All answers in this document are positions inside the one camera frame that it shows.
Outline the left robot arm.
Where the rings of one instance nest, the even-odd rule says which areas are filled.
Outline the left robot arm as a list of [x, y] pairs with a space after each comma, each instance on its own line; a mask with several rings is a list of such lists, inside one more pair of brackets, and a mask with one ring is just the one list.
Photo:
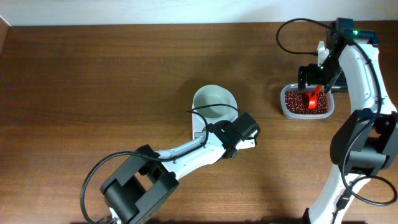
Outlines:
[[116, 223], [145, 223], [194, 170], [234, 157], [254, 147], [259, 125], [248, 114], [234, 121], [207, 124], [198, 136], [181, 146], [153, 151], [144, 145], [134, 151], [102, 184], [100, 191]]

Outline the orange measuring scoop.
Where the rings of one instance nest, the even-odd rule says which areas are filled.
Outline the orange measuring scoop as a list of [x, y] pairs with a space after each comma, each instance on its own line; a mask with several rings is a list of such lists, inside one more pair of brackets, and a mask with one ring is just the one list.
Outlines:
[[317, 108], [318, 105], [318, 94], [321, 92], [322, 86], [318, 85], [313, 91], [306, 91], [305, 96], [307, 97], [308, 100], [308, 109], [309, 110], [314, 110]]

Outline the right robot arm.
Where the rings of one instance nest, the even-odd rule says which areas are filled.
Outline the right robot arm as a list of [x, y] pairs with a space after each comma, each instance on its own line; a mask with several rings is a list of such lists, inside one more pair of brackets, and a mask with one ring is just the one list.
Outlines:
[[375, 32], [357, 30], [352, 19], [337, 18], [326, 27], [327, 49], [318, 72], [327, 86], [345, 76], [351, 115], [333, 136], [330, 175], [317, 201], [306, 209], [304, 223], [341, 223], [352, 201], [378, 206], [359, 195], [397, 155], [397, 109], [387, 94], [379, 68]]

